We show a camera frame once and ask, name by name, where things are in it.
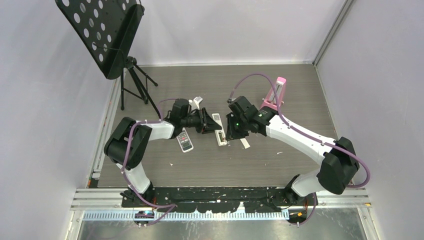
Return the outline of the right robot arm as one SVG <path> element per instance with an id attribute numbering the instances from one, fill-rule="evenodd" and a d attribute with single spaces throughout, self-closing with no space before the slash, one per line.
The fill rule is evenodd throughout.
<path id="1" fill-rule="evenodd" d="M 277 110 L 267 106 L 257 109 L 245 96 L 230 99 L 228 107 L 228 140 L 242 139 L 249 133 L 261 134 L 288 144 L 319 165 L 307 174 L 295 175 L 284 187 L 283 193 L 291 205 L 299 205 L 307 195 L 323 190 L 342 194 L 360 168 L 354 158 L 354 145 L 348 138 L 320 136 L 292 121 L 282 120 Z"/>

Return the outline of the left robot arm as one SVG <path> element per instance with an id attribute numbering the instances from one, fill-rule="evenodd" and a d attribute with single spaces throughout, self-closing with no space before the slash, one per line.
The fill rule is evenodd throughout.
<path id="1" fill-rule="evenodd" d="M 204 107 L 193 108 L 190 100 L 177 98 L 172 109 L 160 120 L 137 121 L 124 117 L 107 140 L 104 154 L 118 166 L 129 188 L 135 192 L 135 202 L 141 207 L 148 207 L 154 199 L 150 191 L 152 181 L 142 165 L 148 143 L 175 139 L 187 128 L 194 128 L 199 134 L 209 134 L 221 130 L 222 126 Z"/>

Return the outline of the long white remote control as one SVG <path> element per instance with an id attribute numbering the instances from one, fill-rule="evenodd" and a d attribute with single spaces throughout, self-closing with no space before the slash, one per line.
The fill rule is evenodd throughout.
<path id="1" fill-rule="evenodd" d="M 221 127 L 221 129 L 214 131 L 215 137 L 216 137 L 216 140 L 217 140 L 217 144 L 220 147 L 226 146 L 228 144 L 228 141 L 226 140 L 226 134 L 225 134 L 224 127 L 223 127 L 223 124 L 222 124 L 222 121 L 221 121 L 221 116 L 220 116 L 219 113 L 213 113 L 212 118 Z"/>

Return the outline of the white battery cover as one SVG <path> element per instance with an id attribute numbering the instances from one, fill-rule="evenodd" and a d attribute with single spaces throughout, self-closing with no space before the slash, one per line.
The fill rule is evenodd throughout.
<path id="1" fill-rule="evenodd" d="M 248 149 L 251 147 L 251 145 L 249 144 L 249 142 L 246 140 L 246 138 L 241 138 L 240 142 L 243 146 L 244 149 Z"/>

